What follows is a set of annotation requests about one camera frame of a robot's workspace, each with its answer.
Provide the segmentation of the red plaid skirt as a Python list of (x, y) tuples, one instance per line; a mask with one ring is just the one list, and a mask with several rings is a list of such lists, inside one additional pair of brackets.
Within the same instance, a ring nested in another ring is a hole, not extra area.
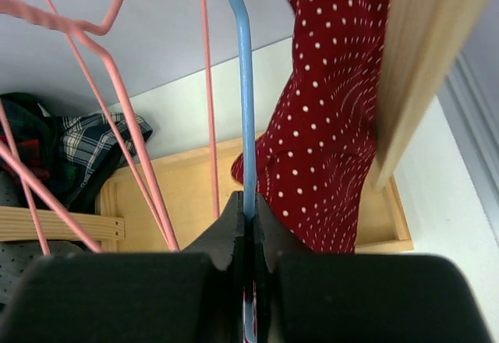
[[(5, 134), (1, 134), (1, 141), (7, 144), (7, 137)], [(45, 181), (50, 178), (49, 167), (42, 162), (41, 157), (41, 147), (39, 139), (24, 140), (16, 142), (16, 147), (20, 160), (25, 164), (26, 167), (41, 181)], [(20, 177), (18, 174), (1, 158), (1, 170), (3, 172), (9, 173), (15, 184), (20, 185)]]

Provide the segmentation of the green plaid skirt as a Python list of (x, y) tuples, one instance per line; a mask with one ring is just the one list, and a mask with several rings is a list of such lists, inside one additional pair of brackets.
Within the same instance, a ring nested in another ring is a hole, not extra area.
[(1, 102), (9, 121), (15, 142), (39, 139), (42, 162), (49, 167), (50, 178), (58, 175), (75, 176), (77, 170), (62, 156), (56, 117), (44, 109), (33, 95), (14, 92), (3, 94)]

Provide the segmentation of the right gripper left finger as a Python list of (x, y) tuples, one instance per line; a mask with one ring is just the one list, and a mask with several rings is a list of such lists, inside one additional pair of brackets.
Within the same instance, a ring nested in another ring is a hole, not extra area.
[(242, 191), (232, 192), (221, 216), (182, 252), (207, 254), (218, 270), (226, 271), (232, 263), (236, 239), (244, 237), (242, 198)]

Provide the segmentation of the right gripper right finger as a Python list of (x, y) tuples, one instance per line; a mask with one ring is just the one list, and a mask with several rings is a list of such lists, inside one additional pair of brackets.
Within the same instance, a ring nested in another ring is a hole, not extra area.
[(256, 209), (253, 243), (258, 267), (273, 273), (282, 255), (313, 252), (274, 216), (261, 194), (256, 195)]

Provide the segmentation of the blue wire hanger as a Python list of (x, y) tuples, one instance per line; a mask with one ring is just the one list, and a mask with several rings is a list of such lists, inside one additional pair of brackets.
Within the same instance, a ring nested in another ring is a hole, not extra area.
[(268, 341), (266, 300), (261, 282), (259, 203), (257, 195), (256, 127), (253, 89), (253, 55), (250, 18), (244, 0), (228, 0), (237, 28), (240, 104), (242, 113), (242, 190), (235, 191), (226, 206), (234, 221), (230, 280), (232, 342)]

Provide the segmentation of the pink hanger of grey skirt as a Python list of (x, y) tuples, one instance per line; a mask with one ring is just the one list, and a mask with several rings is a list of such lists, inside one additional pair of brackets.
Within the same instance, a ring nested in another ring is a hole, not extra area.
[(214, 95), (211, 75), (211, 49), (210, 49), (210, 34), (208, 25), (207, 0), (200, 0), (201, 19), (203, 27), (203, 53), (205, 63), (205, 85), (207, 95), (207, 120), (208, 120), (208, 136), (210, 149), (210, 166), (211, 166), (211, 192), (212, 192), (212, 207), (214, 219), (218, 219), (220, 215), (219, 205), (219, 186), (218, 186), (218, 159), (217, 159), (217, 143), (214, 117)]

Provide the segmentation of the pink wire hanger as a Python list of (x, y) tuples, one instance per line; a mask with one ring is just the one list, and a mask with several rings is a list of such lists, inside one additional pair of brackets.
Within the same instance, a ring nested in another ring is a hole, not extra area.
[(64, 35), (68, 37), (70, 47), (73, 49), (75, 57), (80, 64), (83, 74), (90, 84), (90, 88), (94, 92), (94, 96), (96, 97), (98, 104), (101, 106), (104, 114), (109, 116), (110, 113), (106, 108), (96, 83), (93, 81), (88, 68), (85, 66), (83, 59), (73, 43), (73, 38), (76, 38), (82, 45), (101, 59), (104, 67), (108, 71), (108, 75), (122, 107), (129, 129), (129, 134), (132, 137), (135, 150), (140, 160), (140, 165), (143, 170), (142, 172), (139, 172), (137, 166), (134, 164), (132, 156), (124, 144), (124, 140), (119, 131), (116, 129), (114, 122), (111, 119), (109, 119), (108, 122), (111, 124), (111, 129), (118, 139), (123, 155), (126, 157), (127, 163), (134, 175), (136, 183), (140, 187), (143, 197), (149, 205), (150, 211), (157, 222), (157, 226), (166, 244), (168, 245), (168, 248), (173, 251), (179, 250), (179, 243), (176, 238), (174, 228), (172, 227), (171, 219), (168, 215), (168, 210), (161, 193), (161, 188), (159, 187), (157, 177), (152, 166), (152, 161), (149, 157), (145, 141), (143, 140), (140, 127), (136, 121), (136, 115), (130, 102), (129, 95), (126, 91), (125, 84), (120, 76), (118, 67), (115, 64), (111, 54), (90, 37), (90, 35), (102, 37), (111, 30), (119, 11), (122, 8), (124, 0), (112, 0), (104, 19), (99, 24), (61, 16), (56, 12), (51, 0), (45, 1), (51, 9), (50, 12), (28, 5), (20, 0), (1, 0), (1, 14), (22, 19), (28, 23), (48, 30), (57, 30), (64, 33)]

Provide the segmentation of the pink hanger pair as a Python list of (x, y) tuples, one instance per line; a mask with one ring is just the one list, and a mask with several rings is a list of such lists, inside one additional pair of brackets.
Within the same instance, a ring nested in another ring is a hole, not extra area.
[(88, 249), (94, 253), (101, 253), (101, 245), (94, 240), (90, 234), (78, 223), (63, 205), (50, 193), (50, 191), (35, 177), (28, 167), (20, 160), (16, 142), (14, 140), (9, 121), (5, 114), (3, 104), (1, 104), (1, 125), (7, 139), (7, 144), (1, 142), (1, 157), (10, 166), (10, 168), (19, 176), (24, 195), (28, 202), (28, 207), (34, 223), (38, 242), (41, 245), (42, 253), (48, 255), (50, 249), (48, 240), (44, 234), (41, 219), (34, 202), (32, 192), (35, 192), (46, 205), (59, 217), (71, 230), (73, 234), (80, 239)]

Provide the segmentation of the wooden clothes rack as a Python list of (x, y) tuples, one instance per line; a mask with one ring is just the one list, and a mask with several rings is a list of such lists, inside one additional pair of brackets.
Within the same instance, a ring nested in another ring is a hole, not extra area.
[[(384, 187), (488, 0), (391, 0), (377, 95), (375, 185)], [(99, 238), (116, 251), (122, 236)]]

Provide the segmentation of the red polka dot skirt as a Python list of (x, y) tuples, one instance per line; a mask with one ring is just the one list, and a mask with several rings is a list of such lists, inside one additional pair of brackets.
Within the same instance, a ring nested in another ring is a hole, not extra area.
[(287, 1), (292, 72), (256, 142), (257, 192), (312, 250), (352, 253), (390, 0)]

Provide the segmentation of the grey dotted skirt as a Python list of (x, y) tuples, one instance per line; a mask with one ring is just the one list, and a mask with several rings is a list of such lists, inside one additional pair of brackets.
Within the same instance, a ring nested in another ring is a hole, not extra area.
[[(81, 178), (69, 171), (68, 176), (58, 175), (50, 178), (46, 186), (64, 204), (71, 203), (81, 190)], [(21, 207), (20, 185), (17, 185), (7, 171), (1, 172), (1, 206)], [(82, 253), (87, 251), (81, 242), (65, 240), (48, 241), (50, 252), (57, 255)], [(1, 309), (9, 304), (20, 278), (26, 268), (38, 257), (42, 256), (41, 245), (35, 241), (1, 242)]]

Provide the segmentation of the navy white plaid skirt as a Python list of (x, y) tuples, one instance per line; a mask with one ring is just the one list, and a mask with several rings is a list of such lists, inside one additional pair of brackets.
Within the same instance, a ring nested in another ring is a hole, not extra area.
[(126, 159), (103, 114), (61, 116), (57, 125), (66, 179), (65, 192), (59, 199), (72, 212), (91, 213), (101, 187)]

